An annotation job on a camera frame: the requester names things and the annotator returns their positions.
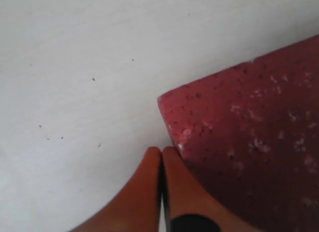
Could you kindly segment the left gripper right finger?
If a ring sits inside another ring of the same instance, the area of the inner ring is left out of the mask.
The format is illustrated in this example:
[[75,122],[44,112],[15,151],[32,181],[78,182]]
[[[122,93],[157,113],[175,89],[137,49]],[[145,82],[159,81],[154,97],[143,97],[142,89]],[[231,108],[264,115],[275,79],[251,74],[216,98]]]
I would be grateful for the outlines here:
[[246,224],[229,212],[198,183],[178,151],[162,151],[163,201],[168,232],[244,232]]

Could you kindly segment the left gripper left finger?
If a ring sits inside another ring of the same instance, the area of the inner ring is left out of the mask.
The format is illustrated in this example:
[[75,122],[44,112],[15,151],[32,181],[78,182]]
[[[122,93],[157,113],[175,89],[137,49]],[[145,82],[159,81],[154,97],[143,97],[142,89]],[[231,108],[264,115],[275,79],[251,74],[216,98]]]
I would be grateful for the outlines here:
[[116,196],[73,232],[157,232],[160,219],[161,151],[149,147]]

